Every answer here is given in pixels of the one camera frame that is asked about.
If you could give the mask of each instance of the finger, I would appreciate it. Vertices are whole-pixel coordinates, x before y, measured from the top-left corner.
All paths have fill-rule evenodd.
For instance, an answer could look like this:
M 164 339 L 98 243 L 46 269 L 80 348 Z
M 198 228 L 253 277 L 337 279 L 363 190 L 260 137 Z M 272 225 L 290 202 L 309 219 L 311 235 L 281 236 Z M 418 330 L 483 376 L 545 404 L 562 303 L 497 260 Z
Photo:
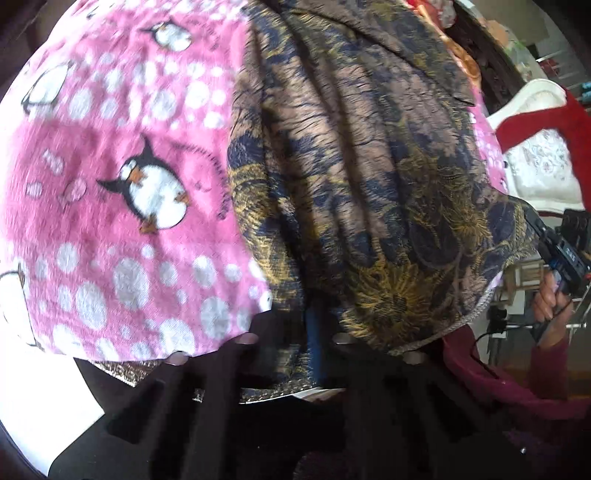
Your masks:
M 544 315 L 544 312 L 540 309 L 540 307 L 538 307 L 537 303 L 534 303 L 533 309 L 534 309 L 535 321 L 540 322 L 540 323 L 544 323 L 546 321 L 546 317 Z
M 562 310 L 562 312 L 554 318 L 554 321 L 559 325 L 566 325 L 574 313 L 573 303 L 566 295 L 559 293 L 558 305 L 560 305 L 560 307 L 557 307 L 557 310 Z
M 540 295 L 551 308 L 556 306 L 556 293 L 554 293 L 552 286 L 547 283 L 540 285 Z
M 542 283 L 545 285 L 548 285 L 548 288 L 551 291 L 553 291 L 553 292 L 556 291 L 556 287 L 557 287 L 556 279 L 554 278 L 554 274 L 552 273 L 551 270 L 546 270 L 544 272 L 544 279 L 543 279 Z
M 566 307 L 570 302 L 570 297 L 568 295 L 565 295 L 561 291 L 556 292 L 555 298 L 556 298 L 556 306 L 559 308 Z
M 552 318 L 552 316 L 553 316 L 552 307 L 544 301 L 540 292 L 535 294 L 534 305 L 536 305 L 538 307 L 540 312 L 543 314 L 544 319 L 550 320 Z

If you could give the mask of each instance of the maroon sweater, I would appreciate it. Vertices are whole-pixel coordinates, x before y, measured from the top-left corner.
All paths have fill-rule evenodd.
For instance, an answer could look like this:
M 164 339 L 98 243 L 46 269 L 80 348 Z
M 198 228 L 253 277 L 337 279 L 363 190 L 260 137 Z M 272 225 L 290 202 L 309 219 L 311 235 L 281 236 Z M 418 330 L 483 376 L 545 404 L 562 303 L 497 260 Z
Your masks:
M 446 367 L 482 401 L 497 400 L 511 408 L 516 420 L 542 430 L 552 427 L 547 422 L 581 420 L 591 400 L 567 400 L 568 341 L 542 350 L 532 348 L 529 388 L 520 386 L 501 369 L 493 368 L 499 378 L 493 377 L 470 356 L 474 345 L 472 329 L 466 325 L 443 338 L 443 361 Z

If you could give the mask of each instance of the cable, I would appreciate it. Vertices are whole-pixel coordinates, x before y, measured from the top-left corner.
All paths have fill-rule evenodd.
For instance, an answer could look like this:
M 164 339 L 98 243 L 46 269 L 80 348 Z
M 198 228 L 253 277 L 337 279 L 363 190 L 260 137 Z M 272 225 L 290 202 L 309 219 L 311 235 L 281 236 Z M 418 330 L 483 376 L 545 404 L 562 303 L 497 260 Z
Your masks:
M 548 323 L 552 322 L 555 318 L 558 318 L 572 304 L 572 302 L 573 302 L 573 299 L 570 299 L 570 301 L 564 307 L 562 307 L 558 312 L 556 312 L 554 314 L 554 316 L 550 320 L 548 320 Z M 518 327 L 513 328 L 512 330 L 520 330 L 525 327 L 533 327 L 534 325 L 536 325 L 536 323 L 524 323 L 523 325 L 519 325 Z M 500 332 L 499 330 L 492 330 L 492 331 L 484 332 L 482 335 L 479 335 L 478 338 L 476 340 L 474 340 L 474 343 L 470 347 L 470 357 L 472 357 L 472 359 L 474 361 L 479 363 L 484 368 L 484 370 L 486 370 L 488 373 L 490 373 L 493 377 L 495 377 L 497 380 L 500 380 L 501 378 L 499 377 L 499 375 L 497 375 L 497 373 L 493 369 L 491 369 L 486 363 L 484 363 L 482 360 L 480 360 L 480 358 L 476 358 L 476 356 L 474 355 L 474 347 L 476 346 L 476 344 L 480 340 L 482 340 L 485 336 L 492 335 L 493 333 L 502 333 L 502 332 Z

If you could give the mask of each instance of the wall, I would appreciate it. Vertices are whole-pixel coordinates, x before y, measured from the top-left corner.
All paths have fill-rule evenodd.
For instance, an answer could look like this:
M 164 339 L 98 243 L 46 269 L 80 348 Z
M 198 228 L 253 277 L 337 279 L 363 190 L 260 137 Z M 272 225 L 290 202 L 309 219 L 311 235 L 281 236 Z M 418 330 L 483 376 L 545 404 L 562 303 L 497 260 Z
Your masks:
M 509 27 L 523 45 L 548 36 L 540 8 L 532 0 L 471 0 L 487 20 Z

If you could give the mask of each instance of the red sleeve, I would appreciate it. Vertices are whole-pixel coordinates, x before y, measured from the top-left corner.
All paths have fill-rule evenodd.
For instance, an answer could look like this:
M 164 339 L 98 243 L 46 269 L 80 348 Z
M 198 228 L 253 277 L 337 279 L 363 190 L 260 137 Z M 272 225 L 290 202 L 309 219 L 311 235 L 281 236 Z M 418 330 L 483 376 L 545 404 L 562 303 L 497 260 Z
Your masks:
M 567 399 L 569 341 L 564 338 L 552 348 L 531 350 L 530 371 L 527 375 L 530 390 L 538 398 Z

